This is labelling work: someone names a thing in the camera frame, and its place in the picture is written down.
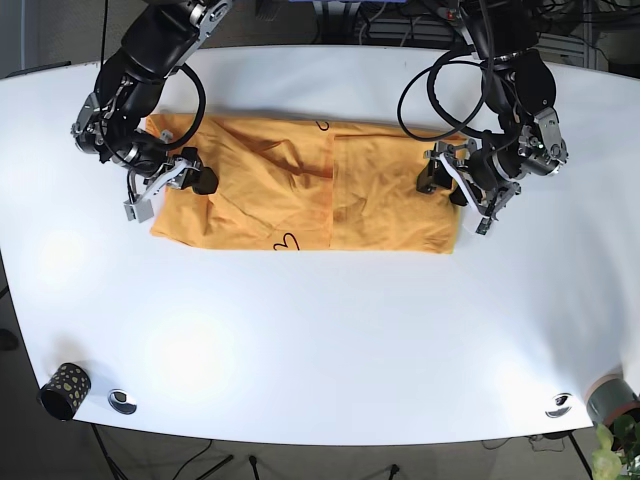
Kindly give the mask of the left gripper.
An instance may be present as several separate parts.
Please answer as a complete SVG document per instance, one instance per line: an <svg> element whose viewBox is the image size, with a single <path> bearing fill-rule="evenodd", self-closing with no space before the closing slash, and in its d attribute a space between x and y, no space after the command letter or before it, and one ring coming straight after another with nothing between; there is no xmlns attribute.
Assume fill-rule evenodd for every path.
<svg viewBox="0 0 640 480"><path fill-rule="evenodd" d="M498 221L498 213L521 194L515 178L499 170L499 157L468 138L455 144L440 140L424 153L426 167L416 179L416 191L449 193L451 204L464 208L463 225L472 233L486 235Z"/></svg>

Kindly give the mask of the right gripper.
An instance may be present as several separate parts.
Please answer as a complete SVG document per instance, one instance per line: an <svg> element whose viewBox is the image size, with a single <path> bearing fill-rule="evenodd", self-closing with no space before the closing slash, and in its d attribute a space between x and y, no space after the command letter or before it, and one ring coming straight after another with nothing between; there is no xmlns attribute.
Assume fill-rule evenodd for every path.
<svg viewBox="0 0 640 480"><path fill-rule="evenodd" d="M160 163L159 168L146 179L142 193L137 192L136 178L141 177L129 168L127 173L128 197L124 210L128 221L146 222L154 217L153 198L165 187L175 190L191 188L201 196L213 195L219 178L211 168L205 168L196 148L183 148Z"/></svg>

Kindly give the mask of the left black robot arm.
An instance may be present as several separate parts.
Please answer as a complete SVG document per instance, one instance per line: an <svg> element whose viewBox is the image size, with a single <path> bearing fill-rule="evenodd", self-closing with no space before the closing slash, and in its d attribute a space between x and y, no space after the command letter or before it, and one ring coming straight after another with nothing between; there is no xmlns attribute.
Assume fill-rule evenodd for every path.
<svg viewBox="0 0 640 480"><path fill-rule="evenodd" d="M486 234L499 211L521 193L529 174L552 176L569 154L554 108L556 83L537 49L538 37L521 1L459 1L454 13L465 41L417 74L435 113L449 132L424 136L404 127L410 138L429 142L427 164L416 189L449 193L450 202L470 210L471 231ZM438 74L466 64L482 74L481 97L464 120L456 119L436 96Z"/></svg>

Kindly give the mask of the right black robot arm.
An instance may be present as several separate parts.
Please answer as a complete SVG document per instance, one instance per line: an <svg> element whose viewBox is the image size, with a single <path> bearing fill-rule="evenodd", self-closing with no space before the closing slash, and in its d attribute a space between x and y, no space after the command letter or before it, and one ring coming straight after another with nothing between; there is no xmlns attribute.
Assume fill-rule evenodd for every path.
<svg viewBox="0 0 640 480"><path fill-rule="evenodd" d="M128 28L120 48L100 61L93 91L71 127L76 146L127 171L129 220L154 216L153 198L163 188L216 192L219 179L190 140L199 129L206 92L188 58L230 11L230 1L150 1ZM159 103L166 81L183 72L196 88L198 105L191 126L179 138L154 136L139 126Z"/></svg>

